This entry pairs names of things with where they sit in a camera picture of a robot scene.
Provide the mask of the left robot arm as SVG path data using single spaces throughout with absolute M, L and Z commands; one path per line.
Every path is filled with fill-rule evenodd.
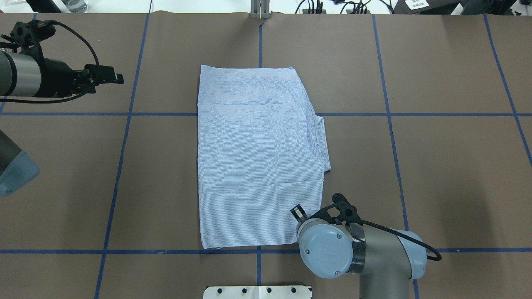
M 30 111 L 8 112 L 9 116 L 123 116 L 123 112 L 52 111 L 43 106 L 68 104 L 95 93 L 104 83 L 122 84 L 122 74 L 110 66 L 87 64 L 73 70 L 54 59 L 13 52 L 1 53 L 1 103 L 35 106 Z M 38 164 L 4 131 L 1 132 L 1 197 L 6 198 L 40 173 Z

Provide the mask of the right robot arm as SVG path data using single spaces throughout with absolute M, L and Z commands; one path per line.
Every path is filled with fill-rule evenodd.
M 357 275 L 361 299 L 407 299 L 410 281 L 426 272 L 428 245 L 418 235 L 363 220 L 350 203 L 313 215 L 297 205 L 291 214 L 304 265 L 325 279 Z

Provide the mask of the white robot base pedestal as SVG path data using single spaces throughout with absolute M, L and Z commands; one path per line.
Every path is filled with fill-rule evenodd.
M 312 299 L 312 288 L 304 285 L 213 286 L 204 299 Z

